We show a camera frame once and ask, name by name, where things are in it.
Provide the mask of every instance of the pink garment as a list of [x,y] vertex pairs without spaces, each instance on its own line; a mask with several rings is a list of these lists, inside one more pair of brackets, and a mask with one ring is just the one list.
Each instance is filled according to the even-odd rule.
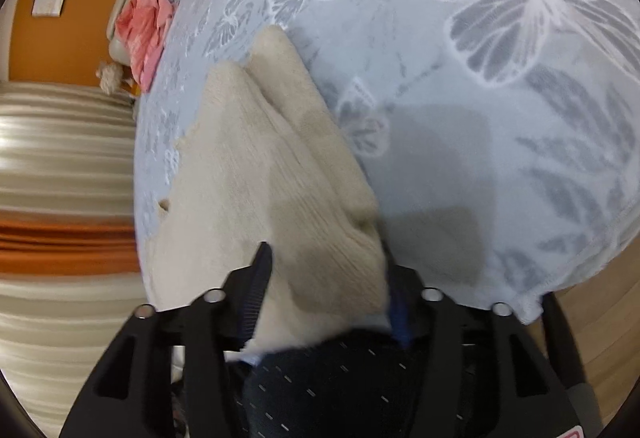
[[169,0],[130,0],[116,19],[116,35],[131,59],[131,73],[148,92],[174,18]]

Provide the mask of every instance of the red and white label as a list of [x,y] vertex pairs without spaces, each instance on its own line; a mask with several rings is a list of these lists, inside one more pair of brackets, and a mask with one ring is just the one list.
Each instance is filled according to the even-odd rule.
[[561,434],[558,438],[584,438],[584,432],[579,425],[573,429],[569,429],[566,433]]

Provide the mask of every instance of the beige cloth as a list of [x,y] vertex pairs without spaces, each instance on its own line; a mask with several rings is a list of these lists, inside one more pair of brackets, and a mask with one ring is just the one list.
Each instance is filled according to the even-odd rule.
[[148,243],[159,309],[220,287],[267,241],[273,275],[248,351],[313,344],[385,310],[376,200],[279,27],[258,34],[246,69],[212,69],[178,150]]

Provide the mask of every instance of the orange wall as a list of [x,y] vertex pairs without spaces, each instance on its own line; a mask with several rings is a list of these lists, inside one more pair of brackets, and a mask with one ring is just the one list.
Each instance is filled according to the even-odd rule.
[[9,78],[97,86],[109,61],[107,21],[115,0],[65,0],[60,17],[31,17],[33,0],[18,0]]

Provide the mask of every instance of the bedsheet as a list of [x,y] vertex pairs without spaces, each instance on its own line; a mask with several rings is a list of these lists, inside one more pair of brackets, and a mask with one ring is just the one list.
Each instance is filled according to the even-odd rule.
[[399,264],[532,321],[541,294],[595,274],[638,231],[639,18],[638,0],[181,0],[140,108],[143,273],[209,67],[242,62],[279,24]]

